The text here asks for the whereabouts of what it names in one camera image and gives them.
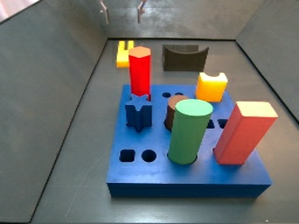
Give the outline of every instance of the square hole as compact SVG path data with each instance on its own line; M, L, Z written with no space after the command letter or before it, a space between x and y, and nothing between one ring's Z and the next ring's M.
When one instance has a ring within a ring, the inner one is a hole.
M119 160L120 162L132 163L136 159L135 150L121 150Z

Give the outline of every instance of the red rectangular block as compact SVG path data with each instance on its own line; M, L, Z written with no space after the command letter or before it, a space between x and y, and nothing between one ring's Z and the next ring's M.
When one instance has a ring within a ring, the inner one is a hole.
M278 118L268 102L238 101L214 150L220 165L243 165Z

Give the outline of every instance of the green cylinder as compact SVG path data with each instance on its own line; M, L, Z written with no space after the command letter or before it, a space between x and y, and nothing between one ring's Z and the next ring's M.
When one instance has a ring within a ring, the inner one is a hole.
M191 164L198 156L203 135L211 119L208 102L188 99L175 106L168 158L180 165Z

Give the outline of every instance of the blue base board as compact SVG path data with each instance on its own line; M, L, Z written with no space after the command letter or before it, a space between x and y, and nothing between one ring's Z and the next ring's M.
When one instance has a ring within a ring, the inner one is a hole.
M212 103L210 126L198 159L180 165L168 157L171 132L164 127L169 95L195 98L194 85L152 85L153 125L140 133L127 127L125 102L129 85L124 85L119 104L115 141L107 172L112 197L218 197L255 198L271 186L266 167L254 150L243 165L219 165L212 149L220 138L234 102L226 92L223 101Z

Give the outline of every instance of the star-shaped peg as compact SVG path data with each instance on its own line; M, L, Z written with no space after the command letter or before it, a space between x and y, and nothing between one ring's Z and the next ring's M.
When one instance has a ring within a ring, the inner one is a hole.
M141 132L143 127L152 126L152 103L147 100L147 94L131 94L131 97L131 101L125 103L125 125Z

